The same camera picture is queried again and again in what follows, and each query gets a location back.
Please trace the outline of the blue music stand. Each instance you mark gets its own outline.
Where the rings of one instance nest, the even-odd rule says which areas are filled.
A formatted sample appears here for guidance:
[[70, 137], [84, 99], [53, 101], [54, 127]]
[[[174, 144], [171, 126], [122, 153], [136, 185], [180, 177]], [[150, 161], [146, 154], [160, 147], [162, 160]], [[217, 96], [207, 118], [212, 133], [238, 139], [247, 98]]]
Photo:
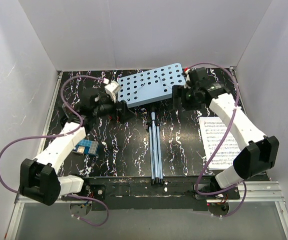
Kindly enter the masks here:
[[[129, 108], [152, 104], [172, 98], [172, 87], [185, 83], [180, 63], [173, 63], [151, 70], [121, 77], [118, 101], [126, 101]], [[148, 122], [151, 161], [151, 183], [163, 183], [160, 126], [156, 111], [152, 110]]]

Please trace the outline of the black metronome body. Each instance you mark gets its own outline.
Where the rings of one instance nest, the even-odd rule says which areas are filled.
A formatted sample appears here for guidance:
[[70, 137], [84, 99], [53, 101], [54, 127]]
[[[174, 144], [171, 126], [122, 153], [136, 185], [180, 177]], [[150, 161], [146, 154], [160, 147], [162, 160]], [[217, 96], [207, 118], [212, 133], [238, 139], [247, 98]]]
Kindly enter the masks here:
[[72, 112], [67, 108], [67, 106], [65, 104], [62, 105], [62, 113], [63, 113], [63, 116], [61, 117], [60, 119], [60, 123], [61, 123], [61, 126], [63, 127], [66, 122], [68, 121], [68, 119], [73, 116]]

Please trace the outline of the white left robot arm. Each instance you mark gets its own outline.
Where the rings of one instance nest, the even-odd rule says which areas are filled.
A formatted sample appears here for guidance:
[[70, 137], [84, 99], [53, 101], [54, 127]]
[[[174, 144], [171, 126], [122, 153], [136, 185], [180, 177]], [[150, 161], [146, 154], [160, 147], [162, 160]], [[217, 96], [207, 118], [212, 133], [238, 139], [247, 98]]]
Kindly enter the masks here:
[[59, 197], [84, 190], [84, 179], [77, 175], [59, 177], [62, 163], [95, 125], [97, 119], [109, 116], [125, 123], [135, 116], [126, 101], [112, 100], [106, 93], [89, 96], [72, 108], [60, 137], [34, 159], [25, 159], [20, 168], [21, 195], [45, 205], [52, 205]]

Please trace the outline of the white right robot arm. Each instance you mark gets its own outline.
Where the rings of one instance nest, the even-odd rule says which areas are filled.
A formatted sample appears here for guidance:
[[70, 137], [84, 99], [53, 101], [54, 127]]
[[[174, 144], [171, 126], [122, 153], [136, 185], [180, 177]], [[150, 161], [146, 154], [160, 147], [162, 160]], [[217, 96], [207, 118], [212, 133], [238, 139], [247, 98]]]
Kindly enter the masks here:
[[243, 180], [274, 167], [279, 141], [275, 136], [267, 136], [259, 130], [238, 106], [238, 96], [229, 89], [211, 80], [204, 67], [186, 68], [183, 71], [184, 85], [172, 87], [173, 104], [185, 110], [208, 107], [225, 124], [224, 135], [232, 134], [240, 153], [230, 167], [213, 176], [208, 187], [197, 193], [204, 196], [221, 194]]

